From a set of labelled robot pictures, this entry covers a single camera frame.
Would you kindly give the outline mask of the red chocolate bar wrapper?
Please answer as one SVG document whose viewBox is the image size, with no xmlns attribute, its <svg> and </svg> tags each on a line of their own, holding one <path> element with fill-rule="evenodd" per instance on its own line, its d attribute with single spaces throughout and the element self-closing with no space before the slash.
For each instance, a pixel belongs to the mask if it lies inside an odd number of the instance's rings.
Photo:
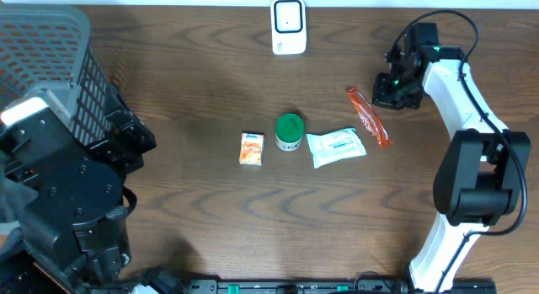
<svg viewBox="0 0 539 294">
<path fill-rule="evenodd" d="M 380 148 L 384 149 L 393 144 L 380 118 L 376 115 L 366 98 L 357 87 L 349 87 L 346 91 L 351 103 L 360 117 L 365 128 L 376 138 Z"/>
</svg>

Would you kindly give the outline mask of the mint green wet wipes pack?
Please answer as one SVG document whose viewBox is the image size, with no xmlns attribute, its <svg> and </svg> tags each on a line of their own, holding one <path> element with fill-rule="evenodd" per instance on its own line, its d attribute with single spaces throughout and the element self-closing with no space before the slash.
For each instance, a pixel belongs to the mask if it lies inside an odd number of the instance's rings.
<svg viewBox="0 0 539 294">
<path fill-rule="evenodd" d="M 344 128 L 323 135 L 307 134 L 307 143 L 314 168 L 367 154 L 355 128 Z"/>
</svg>

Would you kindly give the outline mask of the green lid seasoning jar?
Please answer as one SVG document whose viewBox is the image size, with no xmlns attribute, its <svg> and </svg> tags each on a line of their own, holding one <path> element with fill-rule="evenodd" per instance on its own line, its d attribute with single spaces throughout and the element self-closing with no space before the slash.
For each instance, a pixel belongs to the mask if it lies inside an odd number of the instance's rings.
<svg viewBox="0 0 539 294">
<path fill-rule="evenodd" d="M 305 123 L 299 115 L 283 114 L 276 121 L 275 141 L 282 151 L 295 151 L 302 144 L 304 134 Z"/>
</svg>

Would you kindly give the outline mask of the small orange juice packet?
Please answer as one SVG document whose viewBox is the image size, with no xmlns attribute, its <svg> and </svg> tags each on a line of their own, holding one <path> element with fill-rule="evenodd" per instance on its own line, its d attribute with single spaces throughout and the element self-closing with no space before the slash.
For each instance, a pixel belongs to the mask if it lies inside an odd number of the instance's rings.
<svg viewBox="0 0 539 294">
<path fill-rule="evenodd" d="M 261 166 L 264 153 L 264 134 L 244 132 L 241 136 L 239 163 Z"/>
</svg>

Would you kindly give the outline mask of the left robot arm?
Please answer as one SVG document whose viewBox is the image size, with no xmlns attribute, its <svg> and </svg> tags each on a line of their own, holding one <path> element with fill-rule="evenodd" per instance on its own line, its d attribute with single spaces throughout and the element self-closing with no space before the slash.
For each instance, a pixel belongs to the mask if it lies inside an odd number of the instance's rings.
<svg viewBox="0 0 539 294">
<path fill-rule="evenodd" d="M 4 293 L 127 293 L 127 176 L 156 146 L 116 86 L 41 85 L 1 113 Z"/>
</svg>

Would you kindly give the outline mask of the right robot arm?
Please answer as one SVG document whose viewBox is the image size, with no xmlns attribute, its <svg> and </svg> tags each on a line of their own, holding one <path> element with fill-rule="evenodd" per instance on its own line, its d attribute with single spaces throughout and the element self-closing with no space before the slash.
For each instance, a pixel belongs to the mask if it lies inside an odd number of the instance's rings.
<svg viewBox="0 0 539 294">
<path fill-rule="evenodd" d="M 451 139 L 436 173 L 433 227 L 408 266 L 416 291 L 442 293 L 474 243 L 491 236 L 502 216 L 526 212 L 525 169 L 531 150 L 527 134 L 510 131 L 489 108 L 472 79 L 468 54 L 442 45 L 434 23 L 416 21 L 386 54 L 372 102 L 392 110 L 417 109 L 430 96 Z"/>
</svg>

